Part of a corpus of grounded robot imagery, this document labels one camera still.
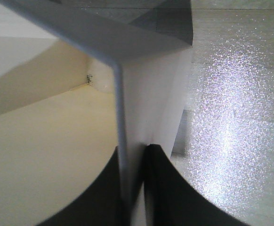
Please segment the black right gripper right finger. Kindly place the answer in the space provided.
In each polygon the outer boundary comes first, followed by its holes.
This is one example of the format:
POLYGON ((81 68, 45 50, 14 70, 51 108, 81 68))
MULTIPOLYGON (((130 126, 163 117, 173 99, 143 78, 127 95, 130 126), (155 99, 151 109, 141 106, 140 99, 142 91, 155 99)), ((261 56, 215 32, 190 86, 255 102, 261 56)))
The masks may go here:
POLYGON ((160 145, 144 152, 146 221, 150 226, 241 226, 201 196, 172 165, 160 145))

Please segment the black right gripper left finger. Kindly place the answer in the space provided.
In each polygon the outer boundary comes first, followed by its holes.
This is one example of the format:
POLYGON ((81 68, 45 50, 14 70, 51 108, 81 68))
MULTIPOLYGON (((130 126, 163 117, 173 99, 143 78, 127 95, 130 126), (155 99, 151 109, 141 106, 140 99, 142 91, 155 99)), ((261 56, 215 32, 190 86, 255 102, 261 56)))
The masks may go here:
POLYGON ((118 148, 92 184, 72 203, 40 226, 126 226, 128 213, 121 199, 118 148))

